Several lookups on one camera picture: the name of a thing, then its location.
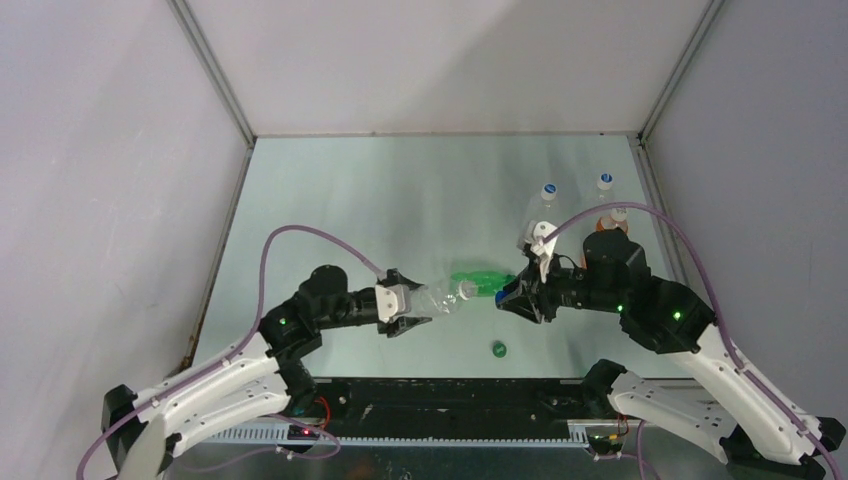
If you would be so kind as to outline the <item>clear plastic bottle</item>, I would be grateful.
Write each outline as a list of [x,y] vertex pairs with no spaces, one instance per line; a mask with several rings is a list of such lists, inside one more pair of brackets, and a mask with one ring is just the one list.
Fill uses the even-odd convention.
[[561,215],[559,212],[558,189],[556,198],[553,201],[546,202],[540,195],[543,186],[528,202],[523,220],[525,231],[532,231],[535,225],[541,221],[547,221],[552,224],[559,222]]

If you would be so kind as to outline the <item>blue white bottle cap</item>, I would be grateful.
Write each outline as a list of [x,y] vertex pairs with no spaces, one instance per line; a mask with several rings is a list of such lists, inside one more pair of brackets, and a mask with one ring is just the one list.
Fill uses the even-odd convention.
[[547,183],[543,186],[540,195],[546,202],[553,201],[557,195],[557,187],[552,183]]

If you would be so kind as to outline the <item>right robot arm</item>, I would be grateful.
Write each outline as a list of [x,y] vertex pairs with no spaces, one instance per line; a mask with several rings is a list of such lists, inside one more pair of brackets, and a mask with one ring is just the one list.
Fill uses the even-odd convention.
[[599,360],[582,380],[581,402],[596,418],[612,413],[654,424],[713,455],[736,479],[821,479],[821,459],[845,427],[790,402],[725,340],[717,314],[689,287],[653,275],[642,247],[621,230],[590,234],[583,266],[562,255],[528,254],[527,267],[496,306],[534,323],[562,308],[616,314],[636,344],[688,372],[714,399],[674,396],[632,370]]

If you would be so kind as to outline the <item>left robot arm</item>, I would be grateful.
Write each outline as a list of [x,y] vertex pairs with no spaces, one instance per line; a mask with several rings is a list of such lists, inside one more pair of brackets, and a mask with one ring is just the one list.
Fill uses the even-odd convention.
[[205,363],[135,392],[104,397],[102,428],[120,479],[155,479],[194,445],[271,414],[304,416],[317,386],[302,363],[325,330],[375,325],[393,338],[424,323],[412,316],[426,286],[395,269],[351,291],[345,271],[324,265],[260,320],[255,332]]

